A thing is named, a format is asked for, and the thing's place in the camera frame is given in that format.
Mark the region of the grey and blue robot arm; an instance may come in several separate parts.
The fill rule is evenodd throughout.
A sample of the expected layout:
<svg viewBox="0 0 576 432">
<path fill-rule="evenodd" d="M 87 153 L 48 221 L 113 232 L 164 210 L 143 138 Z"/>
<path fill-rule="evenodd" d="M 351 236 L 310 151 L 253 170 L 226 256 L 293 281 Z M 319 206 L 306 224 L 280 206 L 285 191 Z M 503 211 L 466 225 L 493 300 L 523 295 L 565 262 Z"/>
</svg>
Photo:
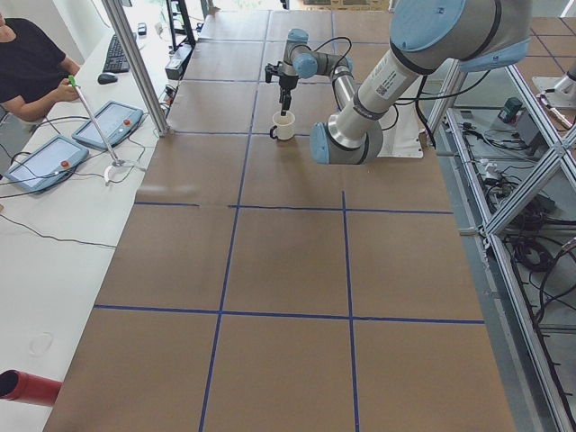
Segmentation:
<svg viewBox="0 0 576 432">
<path fill-rule="evenodd" d="M 383 147 L 379 120 L 419 78 L 456 59 L 464 72 L 503 68 L 527 55 L 533 4 L 530 1 L 401 1 L 391 19 L 389 50 L 361 85 L 343 55 L 317 52 L 309 35 L 292 29 L 283 59 L 265 66 L 278 77 L 281 112 L 287 113 L 299 79 L 329 77 L 339 112 L 316 123 L 310 153 L 319 164 L 362 165 Z"/>
</svg>

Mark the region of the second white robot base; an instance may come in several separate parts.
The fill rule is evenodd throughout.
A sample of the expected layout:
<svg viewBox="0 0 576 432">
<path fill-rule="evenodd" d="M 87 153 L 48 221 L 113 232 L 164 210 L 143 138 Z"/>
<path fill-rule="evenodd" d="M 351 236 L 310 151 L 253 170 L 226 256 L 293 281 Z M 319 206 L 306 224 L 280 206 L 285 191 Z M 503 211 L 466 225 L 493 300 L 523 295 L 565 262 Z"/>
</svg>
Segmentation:
<svg viewBox="0 0 576 432">
<path fill-rule="evenodd" d="M 534 76 L 532 81 L 538 93 L 553 108 L 575 108 L 575 69 L 570 68 L 562 76 Z"/>
</svg>

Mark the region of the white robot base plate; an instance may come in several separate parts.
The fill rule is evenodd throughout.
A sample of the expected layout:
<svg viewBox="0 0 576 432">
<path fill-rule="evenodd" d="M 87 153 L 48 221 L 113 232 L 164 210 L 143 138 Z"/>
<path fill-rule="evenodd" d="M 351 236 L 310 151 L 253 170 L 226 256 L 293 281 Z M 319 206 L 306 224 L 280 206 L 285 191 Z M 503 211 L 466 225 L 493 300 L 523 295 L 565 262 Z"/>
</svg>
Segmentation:
<svg viewBox="0 0 576 432">
<path fill-rule="evenodd" d="M 383 134 L 379 158 L 423 158 L 419 118 L 412 104 L 392 107 L 379 123 Z"/>
</svg>

